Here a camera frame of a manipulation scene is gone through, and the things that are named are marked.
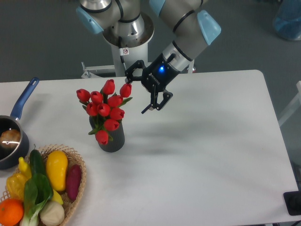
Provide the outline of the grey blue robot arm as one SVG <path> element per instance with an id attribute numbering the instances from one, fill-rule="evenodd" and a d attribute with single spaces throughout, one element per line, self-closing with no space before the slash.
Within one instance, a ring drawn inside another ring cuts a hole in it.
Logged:
<path id="1" fill-rule="evenodd" d="M 175 39 L 152 62 L 147 62 L 148 42 L 154 25 L 141 11 L 138 0 L 82 0 L 76 13 L 94 34 L 111 45 L 117 76 L 126 83 L 140 81 L 150 93 L 147 110 L 161 110 L 171 99 L 167 85 L 191 65 L 221 33 L 218 23 L 201 10 L 201 0 L 151 0 L 153 12 L 173 32 Z"/>

